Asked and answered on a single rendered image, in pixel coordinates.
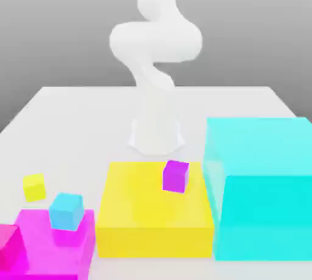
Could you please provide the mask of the small purple cube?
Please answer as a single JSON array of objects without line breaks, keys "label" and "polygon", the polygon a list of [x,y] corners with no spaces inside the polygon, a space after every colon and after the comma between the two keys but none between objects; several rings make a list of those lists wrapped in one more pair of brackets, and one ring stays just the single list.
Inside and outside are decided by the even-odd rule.
[{"label": "small purple cube", "polygon": [[168,160],[163,169],[162,189],[184,194],[188,185],[190,164],[183,161]]}]

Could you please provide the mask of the small blue cube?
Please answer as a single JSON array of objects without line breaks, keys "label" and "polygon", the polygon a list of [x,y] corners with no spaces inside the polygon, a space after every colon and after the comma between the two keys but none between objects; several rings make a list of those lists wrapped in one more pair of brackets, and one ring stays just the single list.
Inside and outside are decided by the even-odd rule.
[{"label": "small blue cube", "polygon": [[59,193],[48,209],[51,227],[77,231],[84,216],[83,197],[80,194]]}]

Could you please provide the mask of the small yellow cube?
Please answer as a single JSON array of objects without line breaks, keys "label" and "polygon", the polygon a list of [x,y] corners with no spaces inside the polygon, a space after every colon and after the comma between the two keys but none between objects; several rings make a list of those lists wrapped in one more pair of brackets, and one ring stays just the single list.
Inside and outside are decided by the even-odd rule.
[{"label": "small yellow cube", "polygon": [[46,188],[42,173],[28,175],[23,178],[23,189],[27,202],[46,198]]}]

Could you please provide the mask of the small pink cube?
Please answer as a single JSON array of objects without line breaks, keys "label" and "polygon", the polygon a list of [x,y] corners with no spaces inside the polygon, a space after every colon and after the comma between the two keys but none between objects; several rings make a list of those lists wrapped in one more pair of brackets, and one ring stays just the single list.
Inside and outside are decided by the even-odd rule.
[{"label": "small pink cube", "polygon": [[0,274],[25,273],[29,260],[18,225],[0,224]]}]

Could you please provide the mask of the large yellow box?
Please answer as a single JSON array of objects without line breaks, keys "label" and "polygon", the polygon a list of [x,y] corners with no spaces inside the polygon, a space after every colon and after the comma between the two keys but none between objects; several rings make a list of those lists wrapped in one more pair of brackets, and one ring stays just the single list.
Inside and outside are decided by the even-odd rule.
[{"label": "large yellow box", "polygon": [[183,194],[162,189],[165,162],[108,165],[96,222],[99,257],[211,257],[214,223],[199,162]]}]

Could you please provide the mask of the large cyan box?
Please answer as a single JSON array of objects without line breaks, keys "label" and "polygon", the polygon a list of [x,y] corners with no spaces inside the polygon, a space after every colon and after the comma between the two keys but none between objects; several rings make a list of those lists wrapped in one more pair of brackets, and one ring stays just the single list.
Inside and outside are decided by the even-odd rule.
[{"label": "large cyan box", "polygon": [[312,261],[312,122],[210,117],[203,159],[218,261]]}]

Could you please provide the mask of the large magenta box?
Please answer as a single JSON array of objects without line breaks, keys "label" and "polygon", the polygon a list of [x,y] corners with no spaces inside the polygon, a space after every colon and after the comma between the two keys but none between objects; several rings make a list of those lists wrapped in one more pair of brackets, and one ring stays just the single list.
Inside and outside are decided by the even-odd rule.
[{"label": "large magenta box", "polygon": [[85,210],[77,231],[51,228],[46,209],[23,209],[15,224],[22,249],[0,280],[88,280],[95,245],[94,211]]}]

